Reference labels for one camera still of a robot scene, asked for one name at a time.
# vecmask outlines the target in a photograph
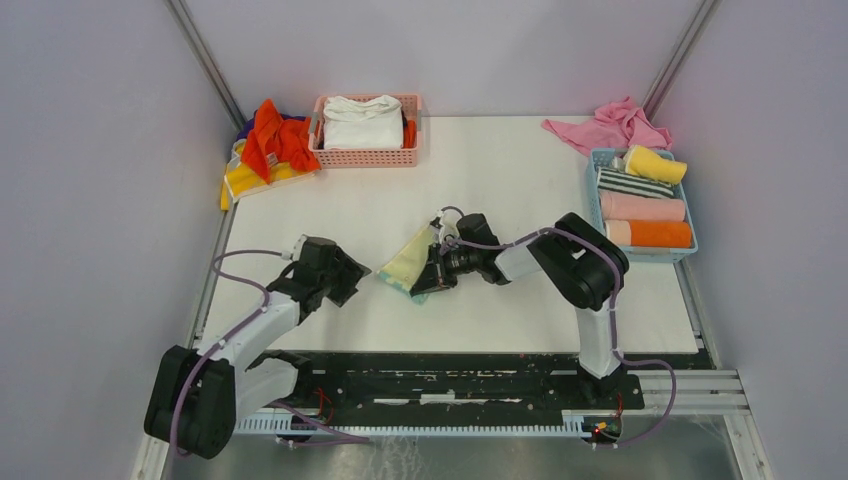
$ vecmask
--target orange rolled towel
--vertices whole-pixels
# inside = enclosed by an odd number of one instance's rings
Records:
[[[609,220],[607,237],[620,247],[689,248],[692,229],[685,222]]]
[[[689,248],[692,229],[685,222],[631,220],[630,244],[634,247]]]

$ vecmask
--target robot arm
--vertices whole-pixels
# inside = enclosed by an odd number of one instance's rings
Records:
[[[180,412],[177,435],[180,448],[204,458],[217,455],[239,420],[295,391],[301,369],[296,365],[298,359],[285,354],[283,358],[261,358],[266,348],[300,325],[321,306],[324,297],[339,307],[344,305],[356,293],[359,280],[369,273],[368,268],[350,258],[335,242],[302,236],[292,254],[292,263],[267,287],[270,302],[253,321],[226,341],[222,334],[202,342],[196,349],[174,346],[165,353],[145,416],[144,431],[169,440],[177,396],[189,371],[204,352],[223,342],[191,386]]]
[[[430,247],[427,264],[410,293],[436,292],[458,284],[457,275],[479,272],[483,279],[505,285],[525,275],[543,271],[577,312],[580,334],[580,371],[591,384],[591,395],[603,396],[615,388],[623,367],[612,350],[609,297],[615,276],[622,278],[630,268],[624,253],[575,213],[560,218],[554,227],[597,247],[616,265],[613,272],[598,255],[577,242],[554,233],[543,233],[503,250],[461,245],[445,251]],[[465,242],[500,245],[480,213],[462,217],[456,224]]]

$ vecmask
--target striped towel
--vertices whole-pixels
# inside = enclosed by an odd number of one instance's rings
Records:
[[[674,189],[668,183],[637,177],[607,167],[601,167],[598,170],[598,188],[640,197],[674,198]]]

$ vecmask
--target orange cloth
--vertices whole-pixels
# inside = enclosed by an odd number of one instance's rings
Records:
[[[403,148],[415,147],[415,134],[418,133],[415,129],[415,120],[407,120],[406,128],[403,130]]]
[[[309,118],[283,120],[274,102],[265,100],[256,111],[253,130],[247,134],[241,162],[266,184],[272,181],[270,154],[277,157],[277,162],[288,162],[299,172],[320,169],[321,164],[309,151],[309,121]]]
[[[686,222],[630,220],[630,245],[634,247],[689,248],[692,229]]]

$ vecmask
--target plastic basket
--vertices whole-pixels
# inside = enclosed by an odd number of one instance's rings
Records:
[[[380,95],[342,95],[358,102],[367,102]],[[415,145],[412,148],[377,148],[377,149],[333,149],[318,148],[324,136],[324,102],[327,96],[320,97],[315,102],[312,111],[312,121],[309,124],[309,151],[315,155],[321,168],[350,168],[350,167],[414,167],[418,164],[418,150],[421,146],[421,97],[415,94],[389,94],[398,99],[407,119],[415,120]]]
[[[654,150],[659,156],[674,161],[674,155],[665,150]],[[589,215],[592,225],[606,235],[604,218],[601,215],[601,199],[598,195],[598,169],[609,167],[615,156],[623,156],[626,149],[595,148],[589,154],[589,164],[586,166],[586,191],[589,195]],[[689,214],[689,202],[683,193],[683,185],[674,186],[674,197],[683,200],[686,206],[684,221],[692,229],[692,245],[689,248],[653,248],[653,247],[619,247],[634,262],[677,263],[687,255],[698,251],[698,239],[695,236],[695,224]]]

